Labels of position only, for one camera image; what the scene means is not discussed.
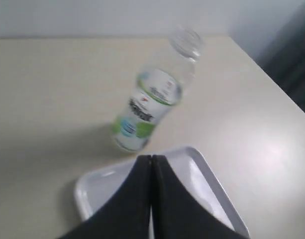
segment table surface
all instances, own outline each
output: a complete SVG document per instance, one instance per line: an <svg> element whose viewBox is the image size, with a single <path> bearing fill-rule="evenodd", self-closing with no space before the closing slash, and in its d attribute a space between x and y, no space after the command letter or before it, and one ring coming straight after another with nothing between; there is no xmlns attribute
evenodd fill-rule
<svg viewBox="0 0 305 239"><path fill-rule="evenodd" d="M253 239L305 239L305 114L229 37L204 41L189 94L142 153L197 148ZM109 124L166 44L0 40L0 238L52 239L80 222L74 183L134 157Z"/></svg>

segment water bottle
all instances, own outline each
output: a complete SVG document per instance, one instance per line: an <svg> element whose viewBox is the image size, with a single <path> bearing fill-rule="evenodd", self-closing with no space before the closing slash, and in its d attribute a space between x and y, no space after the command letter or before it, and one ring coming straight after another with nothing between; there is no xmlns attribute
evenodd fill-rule
<svg viewBox="0 0 305 239"><path fill-rule="evenodd" d="M128 152L141 150L160 120L182 99L194 78L194 64L203 46L189 28L178 28L170 45L143 67L125 110L112 125L114 142Z"/></svg>

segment plastic tray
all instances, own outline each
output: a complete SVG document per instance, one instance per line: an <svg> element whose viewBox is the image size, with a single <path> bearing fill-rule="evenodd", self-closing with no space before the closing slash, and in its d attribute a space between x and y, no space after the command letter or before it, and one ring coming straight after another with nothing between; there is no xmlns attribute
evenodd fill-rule
<svg viewBox="0 0 305 239"><path fill-rule="evenodd" d="M249 238L247 227L198 150L180 147L152 154L165 155L185 188L205 209L231 229ZM77 181L75 199L82 220L93 215L114 194L134 162L135 159L89 172Z"/></svg>

